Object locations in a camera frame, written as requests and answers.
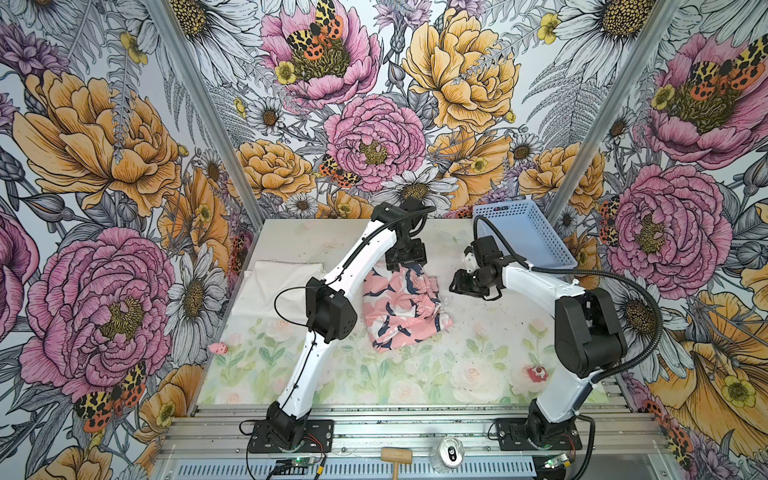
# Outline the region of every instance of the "floral tablecloth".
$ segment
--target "floral tablecloth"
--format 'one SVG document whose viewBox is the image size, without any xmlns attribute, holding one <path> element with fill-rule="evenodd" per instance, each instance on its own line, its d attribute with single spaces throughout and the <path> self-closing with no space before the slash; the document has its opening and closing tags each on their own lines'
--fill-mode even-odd
<svg viewBox="0 0 768 480">
<path fill-rule="evenodd" d="M 367 220 L 268 220 L 252 260 L 322 262 L 333 268 Z M 377 353 L 360 320 L 326 364 L 315 404 L 528 404 L 561 368 L 553 320 L 523 296 L 492 303 L 448 292 L 472 236 L 470 220 L 431 220 L 419 237 L 455 325 L 415 346 Z M 360 295 L 353 303 L 360 313 Z M 286 386 L 304 329 L 273 319 L 230 321 L 226 354 L 207 369 L 198 403 L 265 405 Z M 596 389 L 589 402 L 607 402 Z"/>
</svg>

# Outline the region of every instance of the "wooden mallet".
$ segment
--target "wooden mallet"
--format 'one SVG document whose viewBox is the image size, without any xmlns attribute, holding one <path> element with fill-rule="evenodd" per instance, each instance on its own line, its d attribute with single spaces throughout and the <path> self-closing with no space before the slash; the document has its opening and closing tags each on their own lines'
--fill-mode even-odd
<svg viewBox="0 0 768 480">
<path fill-rule="evenodd" d="M 397 480 L 400 464 L 411 465 L 413 462 L 413 452 L 408 449 L 393 449 L 391 447 L 382 448 L 382 462 L 392 462 L 392 480 Z"/>
</svg>

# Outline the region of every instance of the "folded pink garment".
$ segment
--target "folded pink garment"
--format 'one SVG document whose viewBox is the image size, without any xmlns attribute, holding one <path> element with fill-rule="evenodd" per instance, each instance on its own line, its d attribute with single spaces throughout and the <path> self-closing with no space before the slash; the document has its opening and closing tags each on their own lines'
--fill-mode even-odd
<svg viewBox="0 0 768 480">
<path fill-rule="evenodd" d="M 421 342 L 453 325 L 442 311 L 437 279 L 418 265 L 390 272 L 379 262 L 362 291 L 362 315 L 378 352 Z"/>
</svg>

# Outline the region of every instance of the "perforated blue-gray strip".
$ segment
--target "perforated blue-gray strip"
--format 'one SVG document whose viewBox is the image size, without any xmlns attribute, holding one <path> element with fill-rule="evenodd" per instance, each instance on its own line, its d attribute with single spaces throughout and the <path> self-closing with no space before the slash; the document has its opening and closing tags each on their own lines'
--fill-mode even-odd
<svg viewBox="0 0 768 480">
<path fill-rule="evenodd" d="M 253 477 L 263 480 L 275 466 L 274 460 L 251 459 Z M 288 475 L 275 475 L 274 480 L 297 480 L 314 478 L 316 466 L 306 474 L 299 469 Z M 400 478 L 453 478 L 469 480 L 475 478 L 530 478 L 535 476 L 533 459 L 529 456 L 514 457 L 469 457 L 456 470 L 439 473 L 432 469 L 428 458 L 414 458 L 411 465 L 400 465 Z M 244 460 L 182 460 L 176 480 L 250 480 Z M 377 458 L 329 458 L 321 480 L 347 480 L 365 478 L 379 480 L 392 478 L 392 464 Z"/>
</svg>

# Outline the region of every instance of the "floral wall panel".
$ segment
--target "floral wall panel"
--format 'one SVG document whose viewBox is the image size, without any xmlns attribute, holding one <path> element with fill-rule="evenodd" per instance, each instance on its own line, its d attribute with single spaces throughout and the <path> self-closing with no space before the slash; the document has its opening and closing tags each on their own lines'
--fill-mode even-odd
<svg viewBox="0 0 768 480">
<path fill-rule="evenodd" d="M 603 193 L 586 209 L 574 197 L 555 224 L 580 266 L 623 273 L 661 305 L 655 354 L 624 379 L 691 478 L 768 478 L 768 9 L 759 3 L 678 11 L 672 26 L 690 34 L 668 32 L 605 132 Z M 637 355 L 653 334 L 650 309 L 618 282 L 580 280 L 611 293 L 627 357 Z"/>
<path fill-rule="evenodd" d="M 368 217 L 384 201 L 417 197 L 453 218 L 559 188 L 653 4 L 172 6 L 268 216 Z M 131 33 L 154 31 L 136 12 Z M 670 27 L 664 50 L 691 27 Z M 582 210 L 603 194 L 602 162 L 580 186 Z"/>
<path fill-rule="evenodd" d="M 253 228 L 139 4 L 0 15 L 3 471 L 141 480 Z"/>
</svg>

